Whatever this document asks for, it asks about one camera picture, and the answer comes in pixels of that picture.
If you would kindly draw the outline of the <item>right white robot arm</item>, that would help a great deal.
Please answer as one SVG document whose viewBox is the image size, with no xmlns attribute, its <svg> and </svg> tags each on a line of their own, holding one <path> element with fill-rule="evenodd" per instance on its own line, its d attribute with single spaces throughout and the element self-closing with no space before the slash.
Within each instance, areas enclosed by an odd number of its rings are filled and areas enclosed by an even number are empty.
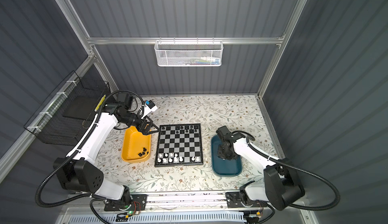
<svg viewBox="0 0 388 224">
<path fill-rule="evenodd" d="M 255 138 L 244 131 L 231 132 L 228 127 L 217 129 L 221 140 L 217 156 L 224 160 L 242 157 L 262 174 L 264 183 L 250 181 L 242 187 L 242 199 L 266 201 L 275 209 L 284 210 L 305 195 L 305 189 L 296 170 L 279 163 L 273 157 L 253 144 Z"/>
</svg>

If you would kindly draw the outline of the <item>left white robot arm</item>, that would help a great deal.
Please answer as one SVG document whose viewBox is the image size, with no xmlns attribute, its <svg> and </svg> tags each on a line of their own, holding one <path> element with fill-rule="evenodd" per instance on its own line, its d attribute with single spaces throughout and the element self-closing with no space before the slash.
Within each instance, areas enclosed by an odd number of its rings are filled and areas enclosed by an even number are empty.
<svg viewBox="0 0 388 224">
<path fill-rule="evenodd" d="M 95 165 L 103 143 L 117 124 L 135 127 L 144 136 L 159 131 L 150 119 L 157 106 L 131 91 L 119 90 L 104 97 L 97 106 L 92 124 L 66 155 L 54 163 L 55 175 L 65 190 L 82 192 L 107 200 L 131 203 L 129 188 L 106 180 Z"/>
</svg>

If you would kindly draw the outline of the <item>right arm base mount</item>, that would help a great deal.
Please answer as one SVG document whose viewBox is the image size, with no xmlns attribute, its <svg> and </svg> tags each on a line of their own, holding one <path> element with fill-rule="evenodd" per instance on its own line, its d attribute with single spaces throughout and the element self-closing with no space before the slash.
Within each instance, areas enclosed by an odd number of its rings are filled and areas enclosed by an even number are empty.
<svg viewBox="0 0 388 224">
<path fill-rule="evenodd" d="M 242 192 L 226 192 L 225 198 L 228 208 L 262 208 L 259 201 L 253 201 Z"/>
</svg>

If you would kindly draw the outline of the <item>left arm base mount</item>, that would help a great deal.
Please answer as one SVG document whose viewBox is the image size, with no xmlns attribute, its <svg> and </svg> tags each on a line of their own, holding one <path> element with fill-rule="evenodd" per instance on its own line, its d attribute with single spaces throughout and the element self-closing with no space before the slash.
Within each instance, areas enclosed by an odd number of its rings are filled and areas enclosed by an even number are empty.
<svg viewBox="0 0 388 224">
<path fill-rule="evenodd" d="M 147 204 L 148 195 L 131 194 L 129 200 L 109 200 L 104 211 L 143 211 Z"/>
</svg>

